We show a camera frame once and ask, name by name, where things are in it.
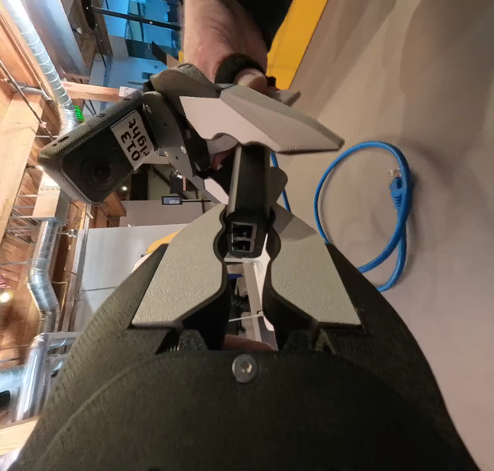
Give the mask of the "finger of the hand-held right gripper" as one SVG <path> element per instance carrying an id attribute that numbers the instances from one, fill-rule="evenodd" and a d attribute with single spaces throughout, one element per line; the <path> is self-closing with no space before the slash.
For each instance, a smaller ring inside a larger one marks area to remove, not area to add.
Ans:
<path id="1" fill-rule="evenodd" d="M 279 167 L 271 166 L 268 171 L 268 208 L 271 208 L 285 190 L 288 177 Z"/>
<path id="2" fill-rule="evenodd" d="M 211 155 L 238 145 L 288 155 L 338 151 L 344 145 L 315 119 L 246 86 L 230 86 L 217 98 L 181 96 L 180 101 Z"/>

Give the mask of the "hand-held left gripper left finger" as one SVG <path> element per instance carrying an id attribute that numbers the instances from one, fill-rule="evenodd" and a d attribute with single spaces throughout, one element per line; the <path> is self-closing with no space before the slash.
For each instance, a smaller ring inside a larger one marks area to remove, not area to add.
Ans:
<path id="1" fill-rule="evenodd" d="M 173 237 L 133 317 L 135 328 L 196 330 L 210 350 L 223 347 L 229 293 L 218 243 L 225 210 L 214 206 Z"/>

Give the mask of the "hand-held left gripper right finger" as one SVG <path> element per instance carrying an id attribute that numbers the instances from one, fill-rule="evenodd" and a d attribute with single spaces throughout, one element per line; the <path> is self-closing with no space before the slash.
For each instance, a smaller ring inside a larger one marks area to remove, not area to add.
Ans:
<path id="1" fill-rule="evenodd" d="M 262 302 L 277 347 L 296 332 L 306 332 L 314 343 L 321 329 L 361 329 L 324 239 L 280 205 L 271 207 L 271 216 Z"/>

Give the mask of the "black network switch box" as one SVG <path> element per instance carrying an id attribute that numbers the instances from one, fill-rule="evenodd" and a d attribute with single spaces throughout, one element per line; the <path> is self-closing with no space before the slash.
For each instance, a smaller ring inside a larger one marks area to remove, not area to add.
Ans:
<path id="1" fill-rule="evenodd" d="M 266 147 L 236 147 L 224 219 L 228 254 L 235 259 L 254 259 L 263 252 L 271 224 L 269 168 Z"/>

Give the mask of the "person's right hand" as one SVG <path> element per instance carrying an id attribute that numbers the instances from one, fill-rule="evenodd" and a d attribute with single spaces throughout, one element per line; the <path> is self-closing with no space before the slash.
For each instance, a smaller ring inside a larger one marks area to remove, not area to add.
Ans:
<path id="1" fill-rule="evenodd" d="M 183 52 L 185 62 L 196 66 L 211 82 L 227 57 L 243 54 L 263 72 L 244 69 L 233 83 L 271 93 L 265 76 L 266 44 L 254 19 L 236 0 L 185 0 Z"/>

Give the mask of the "silver bent ventilation duct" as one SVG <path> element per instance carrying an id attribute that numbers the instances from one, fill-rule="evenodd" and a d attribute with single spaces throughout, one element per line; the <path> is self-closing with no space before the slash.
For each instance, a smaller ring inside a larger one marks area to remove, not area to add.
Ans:
<path id="1" fill-rule="evenodd" d="M 59 223 L 55 218 L 43 220 L 27 272 L 27 284 L 39 313 L 37 334 L 55 332 L 60 304 L 50 279 L 50 265 L 56 244 Z"/>

